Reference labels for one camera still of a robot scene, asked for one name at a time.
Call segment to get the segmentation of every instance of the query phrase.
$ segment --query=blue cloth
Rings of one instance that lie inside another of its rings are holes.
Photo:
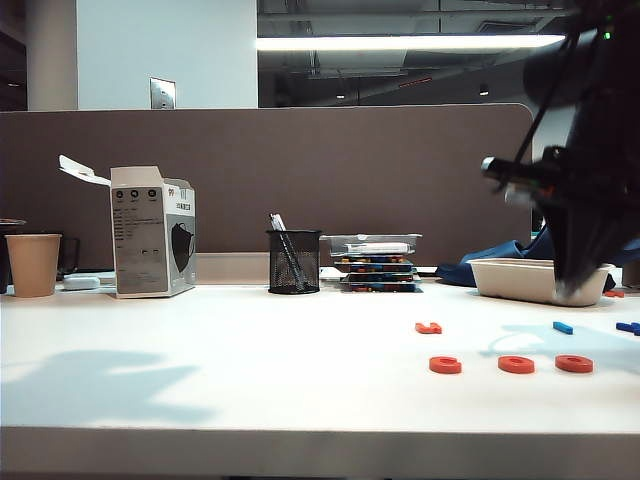
[[[526,258],[533,260],[553,260],[555,257],[553,251],[553,242],[551,234],[546,225],[540,230],[536,238],[526,247],[515,240],[501,243],[495,247],[481,250],[479,252],[468,253],[460,260],[458,264],[443,264],[436,269],[436,276],[442,278],[447,283],[461,285],[464,287],[475,287],[476,280],[473,277],[471,264],[469,260],[478,258]],[[615,265],[624,265],[633,260],[640,259],[640,239],[632,240],[623,250],[611,259],[609,263]],[[615,287],[615,282],[611,275],[607,277],[605,290],[611,290]]]

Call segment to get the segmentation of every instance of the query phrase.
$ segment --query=red magnet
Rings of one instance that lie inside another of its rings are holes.
[[[606,292],[604,292],[604,296],[624,298],[624,292],[621,292],[620,290],[607,290]]]
[[[593,372],[593,360],[580,355],[558,355],[556,367],[566,372],[589,373]]]
[[[533,373],[536,369],[533,360],[514,355],[503,355],[498,358],[498,368],[509,373]]]
[[[418,322],[416,323],[416,332],[418,333],[442,333],[442,327],[436,322],[431,322],[429,326]]]
[[[454,357],[431,357],[429,369],[436,373],[460,373],[462,364]]]

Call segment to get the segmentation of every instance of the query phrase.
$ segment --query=mask box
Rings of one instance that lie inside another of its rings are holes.
[[[112,168],[107,180],[64,156],[60,169],[110,187],[118,298],[170,297],[195,286],[195,192],[189,182],[162,178],[155,166]]]

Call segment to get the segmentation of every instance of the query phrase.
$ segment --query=fluorescent light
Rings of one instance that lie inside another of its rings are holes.
[[[564,39],[563,35],[423,35],[398,37],[258,38],[260,51],[344,50],[505,50],[536,48]]]

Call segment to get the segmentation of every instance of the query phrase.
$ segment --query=blue block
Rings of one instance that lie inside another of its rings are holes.
[[[562,333],[566,333],[567,335],[573,335],[573,327],[562,322],[553,322],[553,328],[561,331]]]
[[[633,326],[628,324],[628,323],[618,322],[618,323],[616,323],[616,330],[622,330],[622,331],[625,331],[625,332],[635,333],[636,329],[633,328]]]

